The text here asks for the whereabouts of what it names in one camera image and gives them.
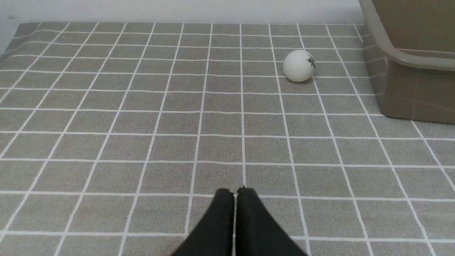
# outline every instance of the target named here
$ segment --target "white grid line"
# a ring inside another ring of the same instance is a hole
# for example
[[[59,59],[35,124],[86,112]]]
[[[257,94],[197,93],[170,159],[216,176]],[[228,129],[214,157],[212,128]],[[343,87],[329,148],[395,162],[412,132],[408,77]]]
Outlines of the white grid line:
[[[292,147],[291,147],[291,140],[289,138],[289,130],[288,130],[288,124],[286,121],[286,114],[285,114],[285,110],[284,110],[283,96],[281,95],[281,86],[280,86],[280,80],[278,77],[278,68],[277,68],[277,63],[276,63],[275,50],[273,49],[272,30],[270,28],[270,24],[268,24],[268,34],[270,36],[269,37],[270,45],[272,46],[272,56],[273,56],[273,62],[274,62],[273,65],[275,68],[278,93],[279,93],[279,97],[280,97],[281,112],[283,113],[284,132],[286,134],[286,142],[288,145],[289,160],[291,161],[291,170],[292,170],[293,181],[294,181],[294,186],[295,186],[295,193],[297,194],[297,196],[300,196],[300,188],[298,187],[297,174],[296,174],[295,165],[294,165],[294,156],[293,156]],[[301,220],[302,226],[303,226],[303,232],[304,232],[305,236],[308,236],[308,227],[307,227],[307,223],[305,221],[305,215],[303,213],[303,206],[302,206],[301,200],[298,200],[298,210],[300,213],[300,220]],[[305,240],[305,245],[306,245],[306,251],[307,251],[308,255],[311,256],[311,248],[310,248],[310,243],[309,243],[308,239]]]
[[[329,33],[329,36],[330,36],[329,27],[327,26],[327,24],[326,24],[325,26],[326,26],[327,32]],[[354,24],[352,24],[352,26],[354,27],[354,29],[355,29],[356,32],[358,33],[359,31],[357,30],[356,26],[355,26]],[[330,38],[330,40],[332,41],[332,44],[333,44],[334,47],[336,48],[336,45],[335,45],[335,42],[333,41],[333,38]],[[340,56],[338,50],[337,50],[337,49],[335,49],[335,50],[336,50],[338,56],[339,56],[340,59],[341,59],[341,56]],[[343,65],[343,68],[344,68],[346,74],[348,74],[348,76],[349,76],[349,72],[348,72],[348,69],[346,68],[346,65],[345,65],[343,62],[342,62],[342,65]],[[352,87],[353,87],[355,93],[358,93],[358,92],[357,92],[357,89],[355,88],[354,82],[352,81],[352,78],[351,78],[351,77],[349,77],[349,81],[350,81],[350,83],[351,83],[351,85],[352,85]],[[363,108],[364,112],[365,112],[365,113],[368,113],[368,111],[367,111],[367,109],[366,109],[366,107],[365,107],[365,105],[364,105],[364,103],[363,103],[363,101],[362,101],[362,98],[361,98],[360,96],[357,96],[357,98],[359,99],[360,104],[362,105],[362,108]],[[374,130],[374,133],[375,133],[376,137],[378,138],[379,144],[380,144],[380,146],[381,146],[381,148],[382,148],[382,151],[384,152],[384,155],[385,155],[385,157],[386,157],[386,159],[387,159],[387,162],[388,162],[390,165],[392,165],[392,160],[390,160],[390,156],[389,156],[389,154],[387,153],[387,150],[385,150],[385,147],[384,147],[384,144],[382,143],[382,140],[379,138],[378,131],[376,130],[376,127],[374,126],[373,121],[371,120],[371,118],[370,118],[369,116],[367,116],[367,118],[368,118],[368,121],[369,121],[370,124],[371,124],[371,127],[372,127],[373,130]],[[392,169],[392,172],[394,173],[394,176],[395,176],[395,178],[396,178],[396,180],[397,180],[397,182],[398,182],[398,185],[399,185],[399,187],[400,187],[400,189],[401,189],[401,192],[403,193],[404,197],[408,199],[409,196],[408,196],[408,194],[406,193],[406,190],[404,189],[403,184],[401,183],[400,178],[399,178],[397,172],[395,171],[395,167],[392,166],[391,169]],[[413,205],[412,205],[412,202],[411,202],[410,200],[408,200],[407,203],[408,203],[408,205],[409,205],[409,208],[411,209],[411,212],[412,212],[412,214],[413,214],[413,216],[414,216],[414,219],[415,219],[416,223],[419,225],[419,227],[420,227],[420,229],[421,229],[421,231],[422,231],[422,235],[423,235],[423,237],[424,237],[425,240],[426,240],[426,243],[427,243],[428,249],[430,250],[430,253],[432,254],[432,256],[436,256],[436,253],[435,253],[435,251],[434,251],[434,249],[433,249],[433,246],[432,246],[431,243],[428,241],[428,235],[426,234],[425,228],[424,228],[424,226],[422,225],[422,223],[420,222],[420,220],[419,220],[419,218],[418,218],[418,216],[417,216],[417,213],[415,212],[415,209],[414,209],[414,207],[413,207]]]
[[[153,26],[152,26],[152,31],[150,32],[150,35],[148,36],[148,39],[147,39],[147,44],[148,42],[150,42],[150,39],[152,38],[152,35],[153,35],[153,31],[155,30],[155,25],[156,23],[153,23]],[[146,49],[147,47],[144,47],[144,49],[142,50],[142,54],[141,54],[141,58],[144,56],[145,52],[146,52]],[[135,73],[137,72],[140,64],[141,64],[141,61],[142,59],[139,60],[137,66],[136,66],[136,69],[134,70]],[[128,85],[128,88],[131,87],[132,83],[133,83],[133,80],[134,80],[134,77],[135,75],[133,75],[130,79],[130,83]],[[167,86],[166,86],[166,89],[168,88],[169,86],[169,81],[171,79],[171,75],[169,75],[168,79],[167,79]],[[163,99],[162,99],[162,105],[164,105],[164,100],[165,100],[165,96],[163,96]],[[153,133],[156,134],[157,132],[157,129],[158,129],[158,124],[159,124],[160,120],[159,120],[159,117],[157,117],[157,122],[155,124],[155,128],[153,130]],[[148,148],[148,151],[147,151],[147,156],[145,158],[146,162],[143,164],[142,166],[142,171],[141,171],[141,176],[139,177],[139,181],[138,181],[138,184],[137,184],[137,188],[136,188],[136,194],[139,194],[141,192],[141,188],[142,188],[142,182],[144,180],[144,175],[145,175],[145,171],[147,169],[147,162],[148,160],[150,159],[150,154],[152,153],[152,147],[153,147],[153,142],[154,142],[154,138],[155,136],[152,137],[152,139],[150,140],[150,145],[149,145],[149,148]],[[131,205],[131,208],[130,208],[130,211],[128,213],[128,216],[126,218],[126,223],[125,223],[125,227],[124,227],[124,234],[122,235],[122,238],[121,238],[121,242],[120,242],[120,248],[119,248],[119,251],[118,251],[118,256],[121,256],[123,254],[123,249],[125,247],[125,242],[126,242],[126,234],[128,233],[128,230],[130,228],[130,223],[131,223],[131,218],[134,214],[134,210],[136,208],[136,204],[137,204],[137,199],[138,199],[138,195],[135,195],[134,196],[134,199],[133,199],[133,203]]]
[[[203,117],[203,111],[204,111],[204,101],[205,101],[205,90],[207,88],[207,74],[208,74],[208,63],[210,59],[210,46],[212,45],[212,32],[213,32],[213,24],[210,25],[210,37],[208,40],[208,51],[207,51],[207,63],[205,66],[205,76],[204,76],[204,86],[203,86],[203,93],[202,93],[202,99],[201,99],[201,113],[199,115],[199,126],[197,129],[197,139],[196,139],[196,146],[194,150],[194,163],[193,163],[193,169],[191,172],[191,184],[190,184],[190,196],[188,198],[188,209],[187,209],[187,215],[185,217],[185,234],[189,233],[189,228],[190,228],[190,217],[191,217],[191,209],[192,209],[192,204],[193,204],[193,194],[194,194],[194,183],[196,179],[196,167],[197,167],[197,158],[199,155],[199,143],[201,141],[201,131],[202,131],[202,117]]]

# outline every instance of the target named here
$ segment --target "checkered floor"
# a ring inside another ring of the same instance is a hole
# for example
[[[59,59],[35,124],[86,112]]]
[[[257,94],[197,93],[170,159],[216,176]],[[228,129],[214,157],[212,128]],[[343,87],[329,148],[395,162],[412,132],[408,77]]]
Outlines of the checkered floor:
[[[361,26],[21,25],[0,64],[0,255],[168,255],[246,184],[312,256],[453,256],[455,127],[380,113]],[[317,66],[301,84],[296,48]]]

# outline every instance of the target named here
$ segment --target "floor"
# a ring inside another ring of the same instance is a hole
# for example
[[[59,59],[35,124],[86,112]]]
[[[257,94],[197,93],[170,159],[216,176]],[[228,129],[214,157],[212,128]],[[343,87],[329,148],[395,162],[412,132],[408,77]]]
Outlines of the floor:
[[[169,255],[245,184],[313,256],[452,256],[455,127],[380,113],[361,26],[21,25],[0,64],[0,255]],[[302,47],[297,84],[281,67]]]

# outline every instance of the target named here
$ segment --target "gray tile square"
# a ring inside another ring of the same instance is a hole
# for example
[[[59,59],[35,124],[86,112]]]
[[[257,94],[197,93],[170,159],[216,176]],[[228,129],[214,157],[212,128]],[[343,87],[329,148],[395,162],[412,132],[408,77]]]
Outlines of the gray tile square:
[[[31,110],[0,110],[0,130],[17,131],[32,113]]]
[[[435,165],[436,162],[423,141],[383,140],[393,164]]]
[[[324,116],[286,115],[290,136],[330,136]]]
[[[19,134],[6,151],[6,158],[47,158],[58,134]]]
[[[1,161],[0,189],[27,191],[42,165],[32,161]]]
[[[453,158],[455,141],[433,140],[428,141],[428,144],[442,165],[455,165]]]
[[[127,33],[151,33],[153,23],[133,22],[127,23],[124,32]]]
[[[211,60],[240,60],[240,49],[235,48],[210,48]]]
[[[315,78],[319,93],[355,94],[348,78]]]
[[[246,94],[243,105],[245,112],[281,113],[279,95]]]
[[[117,110],[123,99],[124,92],[89,92],[81,105],[82,109]]]
[[[271,49],[242,49],[244,61],[273,61]]]
[[[333,48],[334,44],[330,37],[302,37],[303,44],[307,49],[311,48]]]
[[[455,237],[454,202],[413,202],[419,220],[430,239]]]
[[[344,164],[388,164],[376,139],[337,139]]]
[[[172,76],[169,82],[169,91],[200,92],[204,88],[204,76]]]
[[[103,59],[74,59],[66,71],[69,72],[98,72],[103,64]]]
[[[24,127],[24,131],[63,131],[68,124],[72,111],[37,110]]]
[[[296,163],[339,164],[331,139],[291,139],[291,149]]]
[[[183,233],[188,198],[140,196],[130,223],[130,232]]]
[[[9,230],[64,231],[76,202],[74,195],[30,195]]]
[[[182,35],[180,45],[208,47],[209,39],[209,35]]]
[[[89,33],[66,33],[63,32],[58,38],[55,40],[56,43],[59,44],[82,44],[88,38]]]
[[[241,165],[198,163],[196,166],[194,192],[197,194],[212,195],[219,188],[237,191],[241,186]]]
[[[207,61],[176,61],[174,74],[205,74]]]
[[[111,256],[118,253],[121,236],[67,236],[59,255]]]
[[[242,138],[203,136],[199,141],[198,160],[241,162]]]
[[[366,63],[345,63],[351,77],[369,77]]]
[[[164,111],[199,111],[202,93],[169,92],[164,102]]]
[[[240,76],[240,62],[237,62],[237,61],[209,61],[208,73],[212,74],[212,75]]]
[[[98,163],[87,192],[135,193],[143,163]]]
[[[169,75],[135,75],[131,83],[131,90],[164,91]]]
[[[139,69],[144,68],[146,61],[143,60]],[[138,65],[138,60],[125,60],[125,59],[108,59],[101,70],[101,72],[122,72],[133,73]]]
[[[150,160],[193,161],[196,137],[156,136]]]
[[[120,112],[112,132],[153,133],[157,116],[158,113]]]
[[[419,138],[419,133],[415,130],[409,120],[395,119],[388,117],[371,116],[376,130],[380,137],[385,138]]]
[[[430,256],[426,243],[418,242],[372,242],[371,248],[376,256]]]
[[[2,208],[0,209],[0,227],[4,228],[8,223],[11,215],[21,203],[23,195],[0,195]]]
[[[240,77],[207,76],[206,92],[240,92]]]
[[[183,237],[176,236],[130,236],[126,239],[123,256],[156,255],[166,256],[175,251],[183,242]]]
[[[183,33],[188,34],[210,34],[211,24],[186,23],[183,27]]]
[[[244,77],[243,91],[277,93],[277,79],[274,77]]]
[[[368,256],[368,247],[365,242],[349,241],[310,241],[311,255],[356,255]]]
[[[239,24],[213,24],[213,34],[238,35],[240,31]]]
[[[177,46],[179,39],[179,35],[152,35],[148,45]]]
[[[147,46],[144,53],[144,58],[173,60],[176,49],[176,47]]]
[[[425,138],[455,138],[455,126],[452,124],[415,121],[415,125]]]
[[[284,138],[245,138],[245,160],[249,163],[289,163]]]
[[[122,23],[122,22],[101,22],[101,23],[98,23],[98,25],[96,25],[94,32],[119,32],[120,33],[124,26],[125,26],[125,23]]]
[[[47,256],[55,252],[60,241],[58,236],[5,236],[0,247],[2,256]]]
[[[285,136],[282,115],[245,114],[245,135]]]
[[[204,113],[201,134],[241,135],[242,116],[241,114]]]
[[[302,48],[299,37],[278,37],[272,36],[274,48]]]
[[[316,95],[283,95],[286,113],[322,113],[321,103]]]
[[[246,177],[259,195],[296,195],[290,166],[247,165]]]
[[[289,236],[303,236],[303,226],[296,199],[262,198],[261,201]]]
[[[199,113],[163,113],[157,133],[167,134],[197,134]]]
[[[122,34],[117,42],[119,45],[145,45],[149,35],[147,34]]]
[[[41,101],[45,93],[46,91],[44,90],[12,90],[0,102],[0,107],[34,108]]]
[[[423,238],[408,203],[403,201],[358,201],[369,237]]]
[[[271,47],[268,36],[242,36],[242,47]]]
[[[88,89],[90,87],[95,74],[66,74],[64,73],[54,88],[57,89]]]
[[[346,173],[357,197],[404,197],[390,168],[346,167]]]
[[[328,36],[325,25],[320,24],[299,24],[302,36]]]
[[[43,53],[44,56],[73,57],[81,46],[51,44]]]
[[[396,172],[409,197],[455,198],[455,191],[440,169],[397,168]]]
[[[265,35],[268,36],[267,24],[242,24],[242,35]]]
[[[189,193],[192,163],[148,163],[141,193]]]
[[[309,236],[362,237],[351,200],[302,200]]]
[[[111,135],[101,159],[145,160],[151,136]]]
[[[239,94],[207,93],[204,100],[204,111],[241,111],[241,98]]]
[[[347,77],[342,63],[337,62],[317,62],[315,77]]]
[[[340,167],[296,166],[295,172],[302,196],[351,196]]]
[[[162,73],[171,72],[172,61],[142,60],[137,69],[138,73]]]
[[[78,111],[68,132],[107,133],[116,113],[104,111]]]
[[[50,88],[59,74],[27,72],[16,84],[17,88]]]
[[[182,27],[181,23],[156,23],[153,33],[180,33]]]
[[[375,137],[366,116],[328,116],[334,136]]]
[[[332,39],[338,49],[363,49],[362,41],[357,37],[332,37]]]
[[[273,76],[275,66],[273,62],[243,62],[243,74],[245,76]]]
[[[53,159],[96,159],[104,135],[66,134],[57,146]]]
[[[140,58],[144,51],[143,46],[115,46],[109,57],[111,58]]]
[[[322,102],[327,113],[364,113],[357,96],[322,95]]]
[[[130,74],[99,74],[93,83],[96,90],[126,90],[130,84]]]
[[[159,110],[163,93],[128,92],[122,110]]]
[[[178,53],[177,53],[177,59],[180,59],[180,60],[206,60],[207,53],[208,53],[208,48],[179,47]]]
[[[48,162],[34,191],[81,192],[93,163]]]
[[[132,203],[132,196],[85,195],[70,231],[123,232]]]

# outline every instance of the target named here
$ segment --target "white ball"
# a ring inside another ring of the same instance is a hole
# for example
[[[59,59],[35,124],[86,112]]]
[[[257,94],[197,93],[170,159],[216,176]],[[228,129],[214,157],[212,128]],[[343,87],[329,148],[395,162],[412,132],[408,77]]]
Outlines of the white ball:
[[[305,50],[289,53],[283,62],[284,74],[294,82],[303,82],[310,78],[315,67],[313,55]]]

